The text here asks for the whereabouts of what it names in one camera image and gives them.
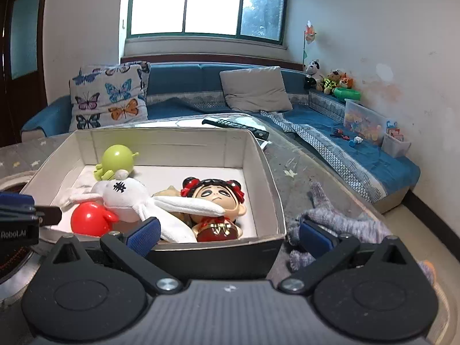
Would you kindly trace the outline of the red round toy figure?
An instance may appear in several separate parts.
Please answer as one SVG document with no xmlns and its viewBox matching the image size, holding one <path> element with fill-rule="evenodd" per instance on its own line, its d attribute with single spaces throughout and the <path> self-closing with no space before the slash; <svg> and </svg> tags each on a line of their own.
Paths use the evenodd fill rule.
<svg viewBox="0 0 460 345">
<path fill-rule="evenodd" d="M 118 216 L 97 202 L 80 203 L 71 215 L 73 233 L 101 237 L 113 230 Z"/>
</svg>

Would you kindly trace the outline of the black cardboard shoe box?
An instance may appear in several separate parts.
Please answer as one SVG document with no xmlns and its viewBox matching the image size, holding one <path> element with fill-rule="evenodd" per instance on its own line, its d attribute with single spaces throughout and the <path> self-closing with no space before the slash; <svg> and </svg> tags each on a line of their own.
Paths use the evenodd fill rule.
<svg viewBox="0 0 460 345">
<path fill-rule="evenodd" d="M 259 279 L 266 277 L 285 237 L 281 200 L 267 159 L 253 135 L 237 129 L 123 128 L 79 130 L 50 155 L 24 187 L 40 206 L 58 206 L 62 219 L 40 232 L 55 244 L 72 234 L 71 215 L 80 203 L 60 206 L 64 191 L 98 182 L 95 166 L 112 145 L 138 152 L 129 175 L 150 196 L 180 196 L 183 181 L 236 180 L 245 194 L 246 214 L 235 224 L 242 236 L 231 241 L 172 243 L 160 238 L 149 252 L 153 264 L 178 279 Z M 146 221 L 118 221 L 115 230 L 131 231 Z"/>
</svg>

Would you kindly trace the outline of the purple knitted cloth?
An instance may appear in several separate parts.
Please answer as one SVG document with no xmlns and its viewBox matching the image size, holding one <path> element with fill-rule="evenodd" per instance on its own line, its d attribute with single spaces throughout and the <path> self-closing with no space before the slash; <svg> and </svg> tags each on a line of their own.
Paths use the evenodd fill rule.
<svg viewBox="0 0 460 345">
<path fill-rule="evenodd" d="M 378 244 L 391 235 L 390 230 L 382 221 L 375 221 L 366 213 L 361 213 L 357 218 L 351 218 L 334 208 L 319 182 L 313 181 L 310 184 L 310 193 L 313 207 L 287 223 L 287 242 L 292 248 L 288 262 L 291 272 L 298 271 L 316 260 L 310 252 L 300 251 L 299 232 L 302 221 L 312 221 L 333 236 L 351 234 L 363 243 Z"/>
</svg>

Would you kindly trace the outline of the white plush rabbit toy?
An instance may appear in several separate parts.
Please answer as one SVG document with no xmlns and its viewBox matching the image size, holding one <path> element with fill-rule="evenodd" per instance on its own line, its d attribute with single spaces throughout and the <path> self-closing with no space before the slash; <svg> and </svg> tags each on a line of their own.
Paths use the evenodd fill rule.
<svg viewBox="0 0 460 345">
<path fill-rule="evenodd" d="M 172 243 L 195 243 L 192 229 L 177 218 L 175 213 L 186 213 L 190 208 L 181 196 L 150 196 L 147 187 L 135 178 L 98 181 L 63 192 L 59 205 L 66 207 L 86 201 L 100 201 L 115 213 L 120 221 L 136 223 L 156 217 L 161 224 L 161 238 Z"/>
</svg>

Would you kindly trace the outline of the dark wooden door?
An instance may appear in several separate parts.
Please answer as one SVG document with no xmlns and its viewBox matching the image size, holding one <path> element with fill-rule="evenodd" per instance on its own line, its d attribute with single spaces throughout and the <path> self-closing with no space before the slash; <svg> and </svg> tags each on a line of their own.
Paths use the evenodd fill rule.
<svg viewBox="0 0 460 345">
<path fill-rule="evenodd" d="M 1 145 L 47 107 L 43 65 L 45 0 L 1 0 Z"/>
</svg>

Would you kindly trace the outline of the green round toy figure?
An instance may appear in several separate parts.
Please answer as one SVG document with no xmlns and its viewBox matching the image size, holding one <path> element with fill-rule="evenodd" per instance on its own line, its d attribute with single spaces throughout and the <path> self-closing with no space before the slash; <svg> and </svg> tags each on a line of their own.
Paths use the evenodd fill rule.
<svg viewBox="0 0 460 345">
<path fill-rule="evenodd" d="M 97 181 L 124 180 L 133 172 L 138 152 L 124 145 L 112 145 L 104 152 L 101 163 L 95 166 L 93 175 Z"/>
</svg>

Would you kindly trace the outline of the small clear plastic box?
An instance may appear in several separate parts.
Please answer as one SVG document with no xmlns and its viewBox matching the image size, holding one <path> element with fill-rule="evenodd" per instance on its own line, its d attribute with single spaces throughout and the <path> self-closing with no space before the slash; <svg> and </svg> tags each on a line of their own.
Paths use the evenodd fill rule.
<svg viewBox="0 0 460 345">
<path fill-rule="evenodd" d="M 391 157 L 405 157 L 412 144 L 410 142 L 402 142 L 389 134 L 385 134 L 381 149 Z"/>
</svg>

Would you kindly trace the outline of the butterfly print pillow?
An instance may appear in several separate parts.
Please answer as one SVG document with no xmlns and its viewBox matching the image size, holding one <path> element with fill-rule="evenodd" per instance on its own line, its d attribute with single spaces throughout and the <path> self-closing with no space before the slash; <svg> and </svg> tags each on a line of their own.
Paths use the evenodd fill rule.
<svg viewBox="0 0 460 345">
<path fill-rule="evenodd" d="M 72 116 L 69 130 L 96 129 L 148 120 L 150 65 L 83 66 L 69 80 Z"/>
</svg>

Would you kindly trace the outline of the red-haired doll figure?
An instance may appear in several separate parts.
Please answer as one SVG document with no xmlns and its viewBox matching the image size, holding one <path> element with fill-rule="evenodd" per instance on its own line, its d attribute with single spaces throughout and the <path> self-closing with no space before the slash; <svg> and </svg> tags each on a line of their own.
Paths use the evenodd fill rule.
<svg viewBox="0 0 460 345">
<path fill-rule="evenodd" d="M 238 181 L 189 177 L 183 181 L 180 196 L 190 205 L 187 212 L 198 242 L 225 242 L 242 236 L 235 224 L 246 214 L 245 194 Z"/>
</svg>

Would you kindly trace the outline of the green plastic bowl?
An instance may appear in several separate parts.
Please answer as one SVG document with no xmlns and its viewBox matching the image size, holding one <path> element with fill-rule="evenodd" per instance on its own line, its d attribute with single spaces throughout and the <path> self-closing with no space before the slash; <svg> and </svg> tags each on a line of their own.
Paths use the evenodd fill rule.
<svg viewBox="0 0 460 345">
<path fill-rule="evenodd" d="M 336 87 L 333 90 L 334 96 L 341 101 L 346 99 L 359 101 L 361 99 L 361 92 L 349 88 Z"/>
</svg>

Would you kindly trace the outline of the blue sofa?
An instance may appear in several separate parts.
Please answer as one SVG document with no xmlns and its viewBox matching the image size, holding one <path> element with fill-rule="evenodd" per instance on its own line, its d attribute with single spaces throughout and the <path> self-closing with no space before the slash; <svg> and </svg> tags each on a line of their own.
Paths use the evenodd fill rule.
<svg viewBox="0 0 460 345">
<path fill-rule="evenodd" d="M 150 64 L 147 85 L 148 120 L 231 112 L 226 104 L 219 73 L 235 70 L 226 64 Z M 343 127 L 345 105 L 321 93 L 304 89 L 304 75 L 281 71 L 291 111 L 254 112 L 276 129 L 293 135 L 305 148 L 328 164 L 365 200 L 390 209 L 384 200 L 399 203 L 420 177 L 420 169 L 407 157 L 394 158 L 381 145 L 368 140 L 356 146 L 332 137 Z M 70 92 L 39 111 L 21 129 L 26 139 L 32 133 L 59 135 L 69 130 L 72 116 Z"/>
</svg>

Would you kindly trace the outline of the brown bear plush toy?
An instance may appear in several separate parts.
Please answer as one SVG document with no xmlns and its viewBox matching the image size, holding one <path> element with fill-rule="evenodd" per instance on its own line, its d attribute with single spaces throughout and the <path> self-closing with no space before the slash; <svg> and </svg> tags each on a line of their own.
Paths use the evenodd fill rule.
<svg viewBox="0 0 460 345">
<path fill-rule="evenodd" d="M 332 70 L 322 80 L 322 88 L 325 94 L 332 94 L 333 90 L 339 86 L 344 73 L 341 70 Z"/>
</svg>

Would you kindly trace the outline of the grey cushion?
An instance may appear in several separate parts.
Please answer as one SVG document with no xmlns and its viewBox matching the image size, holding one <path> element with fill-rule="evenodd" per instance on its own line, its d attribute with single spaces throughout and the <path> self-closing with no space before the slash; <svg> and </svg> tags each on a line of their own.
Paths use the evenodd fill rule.
<svg viewBox="0 0 460 345">
<path fill-rule="evenodd" d="M 291 111 L 279 66 L 238 69 L 219 73 L 226 104 L 243 112 Z"/>
</svg>

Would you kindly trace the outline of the panda plush toy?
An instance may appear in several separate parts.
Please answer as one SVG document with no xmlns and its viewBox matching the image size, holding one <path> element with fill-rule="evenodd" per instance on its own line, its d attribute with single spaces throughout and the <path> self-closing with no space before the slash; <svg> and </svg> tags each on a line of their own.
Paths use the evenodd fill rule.
<svg viewBox="0 0 460 345">
<path fill-rule="evenodd" d="M 306 67 L 304 89 L 323 91 L 323 75 L 321 74 L 321 66 L 318 59 L 312 60 Z"/>
</svg>

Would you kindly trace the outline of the green framed window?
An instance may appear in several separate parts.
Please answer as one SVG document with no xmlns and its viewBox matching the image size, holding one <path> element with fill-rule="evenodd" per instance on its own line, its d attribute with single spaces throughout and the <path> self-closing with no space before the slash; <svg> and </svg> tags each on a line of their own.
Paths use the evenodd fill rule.
<svg viewBox="0 0 460 345">
<path fill-rule="evenodd" d="M 280 45 L 286 0 L 129 0 L 128 36 L 232 37 Z"/>
</svg>

